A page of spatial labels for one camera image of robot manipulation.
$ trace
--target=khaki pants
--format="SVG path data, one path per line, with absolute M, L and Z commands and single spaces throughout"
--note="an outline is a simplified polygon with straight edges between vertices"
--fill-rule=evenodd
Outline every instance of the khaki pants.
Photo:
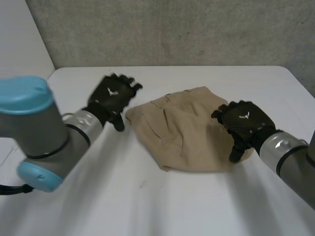
M 207 87 L 165 95 L 127 111 L 139 141 L 163 170 L 225 172 L 234 141 L 211 113 L 227 101 Z M 249 158 L 247 150 L 242 160 Z

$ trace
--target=gray robot arm segment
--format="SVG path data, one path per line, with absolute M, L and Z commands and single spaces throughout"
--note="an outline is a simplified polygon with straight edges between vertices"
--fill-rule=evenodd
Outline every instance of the gray robot arm segment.
M 285 132 L 271 135 L 259 156 L 294 192 L 315 209 L 315 134 L 310 146 Z

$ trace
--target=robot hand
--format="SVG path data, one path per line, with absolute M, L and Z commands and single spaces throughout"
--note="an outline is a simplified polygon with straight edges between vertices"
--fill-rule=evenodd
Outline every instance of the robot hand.
M 100 119 L 102 125 L 109 121 L 117 131 L 123 131 L 125 126 L 121 112 L 128 106 L 137 91 L 142 89 L 141 84 L 135 84 L 132 87 L 133 82 L 134 78 L 126 75 L 105 76 L 90 96 L 88 106 L 84 110 L 102 117 Z
M 234 139 L 234 147 L 229 160 L 237 162 L 244 151 L 253 147 L 255 133 L 266 127 L 276 130 L 272 120 L 252 102 L 231 102 L 223 104 L 211 114 L 220 124 L 223 124 Z

